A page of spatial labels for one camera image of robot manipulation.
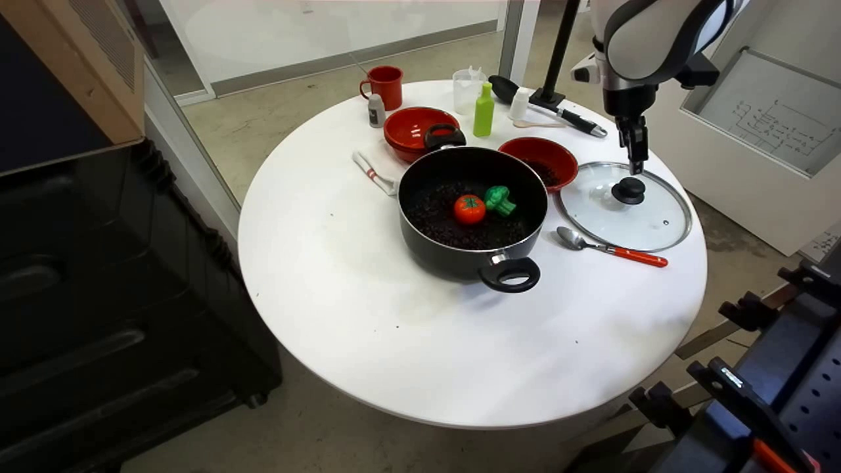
spoon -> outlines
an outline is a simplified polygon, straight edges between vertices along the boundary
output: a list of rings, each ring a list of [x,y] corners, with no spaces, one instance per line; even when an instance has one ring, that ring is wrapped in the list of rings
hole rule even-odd
[[[351,163],[358,163],[358,168],[389,197],[395,197],[400,191],[400,184],[391,179],[378,175],[378,170],[372,168],[372,163],[363,154],[363,151],[351,151]]]
[[[600,251],[608,251],[608,254],[617,254],[617,256],[626,256],[626,259],[635,259],[635,262],[644,262],[644,266],[655,266],[655,267],[664,267],[668,266],[664,256],[652,254],[652,251],[638,251],[638,249],[629,249],[629,246],[587,241],[579,231],[572,231],[567,226],[556,226],[556,235],[559,235],[559,243],[566,243],[567,249],[576,249],[576,251],[583,249],[583,246],[590,246],[590,249],[600,249]]]

red bowl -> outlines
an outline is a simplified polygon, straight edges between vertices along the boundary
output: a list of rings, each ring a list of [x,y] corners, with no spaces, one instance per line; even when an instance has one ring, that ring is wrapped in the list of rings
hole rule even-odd
[[[400,160],[414,163],[428,151],[425,134],[434,126],[458,129],[458,118],[438,108],[400,108],[385,118],[383,134]]]
[[[547,191],[559,191],[559,185],[579,175],[576,154],[552,139],[517,137],[504,142],[499,151],[527,163],[541,175]]]

floor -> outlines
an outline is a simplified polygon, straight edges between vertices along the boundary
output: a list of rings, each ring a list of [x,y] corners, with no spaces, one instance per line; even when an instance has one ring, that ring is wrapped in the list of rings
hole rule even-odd
[[[556,29],[556,12],[541,15],[526,83],[539,86],[544,62]],[[567,62],[583,57],[588,44],[587,25],[576,25]],[[241,200],[263,158],[296,122],[317,109],[354,93],[354,83],[372,62],[396,62],[410,82],[442,78],[468,59],[495,72],[499,34],[475,34],[431,46],[274,82],[219,97],[215,103],[188,104],[186,114]],[[600,109],[600,92],[569,83],[563,72],[563,92],[569,99]],[[743,292],[777,285],[776,271],[792,266],[736,222],[693,201],[709,243],[709,283],[701,313],[690,327],[698,333],[721,319],[718,305],[738,298]],[[738,360],[748,335],[736,333],[698,360],[722,354]],[[647,383],[668,380],[681,386],[689,376],[686,363],[668,360]],[[258,409],[237,407],[208,419],[124,465],[125,473],[541,473],[563,471],[588,435],[569,438],[572,422],[550,422],[517,430],[447,430],[408,422],[376,413],[307,373],[284,354],[286,383]]]

black pot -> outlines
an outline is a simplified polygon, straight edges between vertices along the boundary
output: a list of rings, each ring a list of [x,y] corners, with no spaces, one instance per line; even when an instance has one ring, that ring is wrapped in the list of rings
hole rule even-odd
[[[517,204],[475,226],[451,218],[458,195],[506,185]],[[521,160],[485,147],[450,147],[414,160],[400,180],[401,235],[412,259],[443,277],[480,277],[496,292],[527,292],[541,271],[527,256],[547,218],[547,188]]]

pot handle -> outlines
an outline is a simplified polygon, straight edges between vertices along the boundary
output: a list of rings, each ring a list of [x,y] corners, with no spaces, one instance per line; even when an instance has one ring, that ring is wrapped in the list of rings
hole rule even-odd
[[[496,292],[527,292],[541,280],[541,267],[531,256],[517,259],[488,259],[488,266],[479,267],[479,277]]]

